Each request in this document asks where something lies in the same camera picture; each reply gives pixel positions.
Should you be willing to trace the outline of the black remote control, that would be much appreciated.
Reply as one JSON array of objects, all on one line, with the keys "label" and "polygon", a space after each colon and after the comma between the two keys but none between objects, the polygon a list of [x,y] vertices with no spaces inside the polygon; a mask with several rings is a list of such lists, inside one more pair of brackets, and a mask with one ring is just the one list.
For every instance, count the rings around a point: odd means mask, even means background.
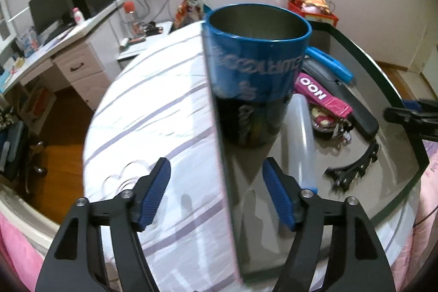
[{"label": "black remote control", "polygon": [[350,120],[365,140],[371,141],[376,136],[379,123],[374,115],[329,69],[320,65],[316,60],[306,57],[303,70],[330,94],[351,106],[353,112],[350,115]]}]

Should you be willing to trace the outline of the blue stapler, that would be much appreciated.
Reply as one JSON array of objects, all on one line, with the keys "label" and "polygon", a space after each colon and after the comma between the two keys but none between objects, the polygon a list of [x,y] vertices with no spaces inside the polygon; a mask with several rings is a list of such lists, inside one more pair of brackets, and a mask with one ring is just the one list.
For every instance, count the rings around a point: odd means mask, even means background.
[{"label": "blue stapler", "polygon": [[354,74],[347,69],[340,61],[329,56],[325,52],[316,47],[308,47],[306,49],[306,55],[311,59],[317,61],[320,65],[329,69],[334,75],[336,75],[343,82],[349,84],[354,79]]}]

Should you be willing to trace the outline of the pink box with dark tray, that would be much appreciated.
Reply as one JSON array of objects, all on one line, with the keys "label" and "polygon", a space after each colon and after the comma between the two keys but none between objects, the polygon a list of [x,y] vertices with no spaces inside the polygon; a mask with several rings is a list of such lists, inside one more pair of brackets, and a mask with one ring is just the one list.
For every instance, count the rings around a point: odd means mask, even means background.
[{"label": "pink box with dark tray", "polygon": [[396,236],[428,166],[428,123],[410,119],[388,77],[335,27],[313,22],[310,43],[353,79],[306,57],[272,143],[232,143],[213,105],[238,275],[276,291],[393,291],[384,228]]}]

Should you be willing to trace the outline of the pink lanyard keychain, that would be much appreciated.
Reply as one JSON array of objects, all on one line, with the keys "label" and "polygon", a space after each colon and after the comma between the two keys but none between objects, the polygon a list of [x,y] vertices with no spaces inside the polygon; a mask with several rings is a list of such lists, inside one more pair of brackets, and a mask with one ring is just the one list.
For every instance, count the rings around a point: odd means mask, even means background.
[{"label": "pink lanyard keychain", "polygon": [[310,121],[316,136],[324,140],[351,143],[350,120],[353,108],[343,100],[330,94],[313,77],[300,73],[295,83],[295,92],[305,96],[310,112]]}]

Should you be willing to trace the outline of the black hair claw clip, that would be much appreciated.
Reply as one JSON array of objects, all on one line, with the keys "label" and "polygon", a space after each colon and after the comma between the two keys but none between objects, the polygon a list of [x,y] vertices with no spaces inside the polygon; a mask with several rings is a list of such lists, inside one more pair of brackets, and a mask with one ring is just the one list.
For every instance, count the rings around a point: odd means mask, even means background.
[{"label": "black hair claw clip", "polygon": [[378,160],[380,144],[374,138],[367,150],[356,161],[342,167],[329,167],[324,175],[332,180],[332,191],[346,193],[351,184],[361,179],[367,172],[370,164]]}]

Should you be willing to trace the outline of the clear tube with blue cap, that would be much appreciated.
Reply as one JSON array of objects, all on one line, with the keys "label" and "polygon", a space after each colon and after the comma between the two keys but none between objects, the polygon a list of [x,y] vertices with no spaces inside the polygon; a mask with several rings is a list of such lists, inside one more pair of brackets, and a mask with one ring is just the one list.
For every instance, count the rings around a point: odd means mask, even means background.
[{"label": "clear tube with blue cap", "polygon": [[318,193],[316,149],[310,111],[304,95],[294,93],[285,118],[288,143],[288,175],[301,187]]}]

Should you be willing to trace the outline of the blue black Cooltime cup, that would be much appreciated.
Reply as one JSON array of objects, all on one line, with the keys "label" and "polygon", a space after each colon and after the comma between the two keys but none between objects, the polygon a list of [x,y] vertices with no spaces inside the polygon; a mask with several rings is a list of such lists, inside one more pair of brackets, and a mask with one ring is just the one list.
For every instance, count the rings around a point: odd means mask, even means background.
[{"label": "blue black Cooltime cup", "polygon": [[269,4],[232,4],[207,14],[203,51],[227,141],[255,148],[275,140],[311,34],[305,18]]}]

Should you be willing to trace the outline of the pink bedding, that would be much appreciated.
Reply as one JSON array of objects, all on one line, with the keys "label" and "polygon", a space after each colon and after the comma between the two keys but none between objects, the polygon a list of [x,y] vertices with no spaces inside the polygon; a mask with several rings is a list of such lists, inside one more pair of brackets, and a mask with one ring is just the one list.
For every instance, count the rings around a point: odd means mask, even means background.
[{"label": "pink bedding", "polygon": [[1,252],[17,277],[29,291],[36,290],[42,270],[42,255],[25,236],[1,214]]}]

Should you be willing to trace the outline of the black office chair with clothes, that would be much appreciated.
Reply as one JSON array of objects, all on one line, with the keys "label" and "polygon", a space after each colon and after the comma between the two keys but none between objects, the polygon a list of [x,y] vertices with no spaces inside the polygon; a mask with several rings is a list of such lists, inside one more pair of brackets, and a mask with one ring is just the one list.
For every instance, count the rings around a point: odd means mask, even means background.
[{"label": "black office chair with clothes", "polygon": [[1,183],[9,184],[21,196],[30,197],[31,179],[48,173],[47,168],[39,164],[46,147],[30,133],[14,107],[1,109]]}]

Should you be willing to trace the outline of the orange plush toy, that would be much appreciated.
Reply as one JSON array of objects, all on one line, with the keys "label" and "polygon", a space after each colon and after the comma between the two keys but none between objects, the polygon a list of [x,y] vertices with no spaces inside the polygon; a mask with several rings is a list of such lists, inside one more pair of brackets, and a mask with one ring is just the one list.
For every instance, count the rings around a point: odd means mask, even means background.
[{"label": "orange plush toy", "polygon": [[330,7],[325,0],[304,0],[301,8],[306,13],[331,14]]}]

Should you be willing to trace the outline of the white striped table cloth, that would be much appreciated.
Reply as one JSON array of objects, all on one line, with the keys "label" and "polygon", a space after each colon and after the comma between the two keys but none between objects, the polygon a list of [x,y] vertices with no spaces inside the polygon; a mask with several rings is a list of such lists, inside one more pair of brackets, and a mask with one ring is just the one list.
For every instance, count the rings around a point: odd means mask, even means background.
[{"label": "white striped table cloth", "polygon": [[[292,128],[256,149],[219,134],[206,74],[200,23],[159,40],[108,88],[91,121],[83,154],[85,195],[110,199],[161,158],[171,179],[140,243],[162,291],[268,291],[293,241],[278,221],[262,162],[292,164]],[[310,40],[355,77],[350,91],[379,120],[377,160],[350,189],[395,263],[414,224],[419,179],[428,165],[422,140],[382,112],[401,97],[377,63],[332,26],[316,23]]]}]

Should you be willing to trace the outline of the white desk with drawers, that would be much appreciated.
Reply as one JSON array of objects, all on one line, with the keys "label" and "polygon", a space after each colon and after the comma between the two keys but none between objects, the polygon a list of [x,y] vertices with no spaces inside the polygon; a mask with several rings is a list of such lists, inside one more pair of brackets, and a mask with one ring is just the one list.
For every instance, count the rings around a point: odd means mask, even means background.
[{"label": "white desk with drawers", "polygon": [[84,102],[96,110],[121,72],[117,59],[124,37],[119,13],[122,3],[114,1],[96,16],[41,47],[1,85],[1,94],[17,84],[27,84],[55,66]]}]

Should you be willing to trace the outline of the white low side cabinet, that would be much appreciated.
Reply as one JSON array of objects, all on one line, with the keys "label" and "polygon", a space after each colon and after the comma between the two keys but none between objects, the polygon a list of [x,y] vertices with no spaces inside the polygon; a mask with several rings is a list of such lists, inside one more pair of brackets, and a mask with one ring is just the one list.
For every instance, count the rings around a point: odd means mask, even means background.
[{"label": "white low side cabinet", "polygon": [[162,31],[159,32],[158,30],[154,30],[151,35],[146,35],[142,38],[136,39],[125,38],[122,41],[120,54],[117,58],[117,62],[122,70],[128,65],[130,61],[140,55],[143,51],[149,50],[157,42],[161,42],[161,39],[163,39],[170,33],[172,22],[165,21],[157,24],[157,27],[161,28]]}]

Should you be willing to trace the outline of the snack bag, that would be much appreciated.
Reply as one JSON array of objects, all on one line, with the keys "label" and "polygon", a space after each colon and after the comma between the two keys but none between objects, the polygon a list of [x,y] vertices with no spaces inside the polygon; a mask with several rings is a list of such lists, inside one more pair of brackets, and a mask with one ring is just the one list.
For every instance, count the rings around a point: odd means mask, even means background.
[{"label": "snack bag", "polygon": [[203,16],[203,5],[200,0],[183,0],[177,8],[173,27],[175,30],[181,29],[196,21],[201,21]]}]

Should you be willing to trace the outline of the black computer monitor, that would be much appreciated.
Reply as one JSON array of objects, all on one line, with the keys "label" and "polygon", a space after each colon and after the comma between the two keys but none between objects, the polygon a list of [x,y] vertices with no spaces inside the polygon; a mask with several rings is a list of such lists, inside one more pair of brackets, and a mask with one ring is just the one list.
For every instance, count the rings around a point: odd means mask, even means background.
[{"label": "black computer monitor", "polygon": [[75,24],[72,0],[30,0],[29,7],[36,33],[39,36],[57,23],[56,29],[50,33],[47,42]]}]

